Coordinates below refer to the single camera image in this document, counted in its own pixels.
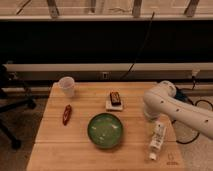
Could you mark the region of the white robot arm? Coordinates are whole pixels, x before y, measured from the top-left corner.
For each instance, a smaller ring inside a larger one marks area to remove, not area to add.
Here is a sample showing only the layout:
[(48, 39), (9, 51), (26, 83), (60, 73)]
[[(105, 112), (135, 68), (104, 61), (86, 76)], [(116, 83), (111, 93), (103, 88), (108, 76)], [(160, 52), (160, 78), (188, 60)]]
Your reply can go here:
[(144, 92), (144, 115), (156, 120), (166, 114), (213, 140), (213, 111), (176, 100), (177, 89), (170, 81), (161, 81)]

